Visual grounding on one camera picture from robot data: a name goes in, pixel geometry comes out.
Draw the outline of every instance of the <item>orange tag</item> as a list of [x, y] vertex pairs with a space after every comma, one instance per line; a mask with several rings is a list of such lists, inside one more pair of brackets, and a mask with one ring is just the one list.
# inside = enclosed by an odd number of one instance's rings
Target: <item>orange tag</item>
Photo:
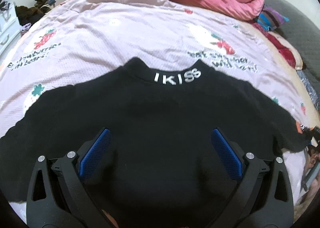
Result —
[[302, 132], [302, 129], [300, 127], [300, 123], [298, 121], [296, 121], [296, 127], [297, 127], [297, 131], [302, 134], [303, 132]]

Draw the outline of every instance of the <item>striped cloth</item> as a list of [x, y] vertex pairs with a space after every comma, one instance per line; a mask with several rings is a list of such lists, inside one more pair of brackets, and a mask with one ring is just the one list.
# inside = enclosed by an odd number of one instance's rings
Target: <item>striped cloth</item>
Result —
[[259, 23], [264, 30], [273, 31], [286, 21], [289, 21], [289, 19], [273, 8], [264, 5], [260, 15], [255, 19], [255, 21]]

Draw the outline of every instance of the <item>silver screw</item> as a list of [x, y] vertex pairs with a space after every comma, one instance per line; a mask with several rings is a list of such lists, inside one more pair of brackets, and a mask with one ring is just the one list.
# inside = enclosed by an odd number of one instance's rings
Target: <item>silver screw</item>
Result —
[[39, 162], [42, 162], [42, 161], [44, 161], [45, 160], [45, 156], [40, 156], [39, 158], [38, 158], [38, 161]]
[[248, 153], [246, 154], [246, 157], [247, 157], [248, 159], [254, 159], [254, 155], [253, 155], [251, 152], [248, 152]]
[[76, 153], [74, 151], [70, 151], [70, 152], [68, 152], [67, 157], [72, 159], [75, 155], [76, 155]]
[[276, 161], [277, 161], [278, 163], [282, 163], [282, 162], [283, 162], [283, 160], [281, 159], [281, 157], [277, 157], [277, 158], [276, 158]]

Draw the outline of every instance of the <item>bed sheet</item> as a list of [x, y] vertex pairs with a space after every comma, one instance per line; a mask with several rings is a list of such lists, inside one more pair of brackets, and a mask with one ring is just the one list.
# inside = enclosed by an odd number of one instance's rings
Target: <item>bed sheet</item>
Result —
[[[202, 59], [249, 81], [297, 121], [319, 125], [295, 71], [250, 24], [168, 0], [69, 0], [35, 24], [6, 60], [0, 136], [43, 92], [94, 79], [133, 56], [160, 70], [183, 70]], [[289, 169], [292, 155], [284, 151]]]

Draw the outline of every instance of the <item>blue textured pad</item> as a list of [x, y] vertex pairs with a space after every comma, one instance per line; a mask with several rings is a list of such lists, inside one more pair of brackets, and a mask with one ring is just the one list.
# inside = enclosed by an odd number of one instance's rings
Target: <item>blue textured pad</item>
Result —
[[242, 180], [242, 163], [218, 129], [211, 134], [211, 142], [231, 179]]
[[92, 176], [110, 144], [110, 138], [110, 131], [105, 129], [84, 156], [79, 166], [79, 177], [81, 180], [86, 180]]

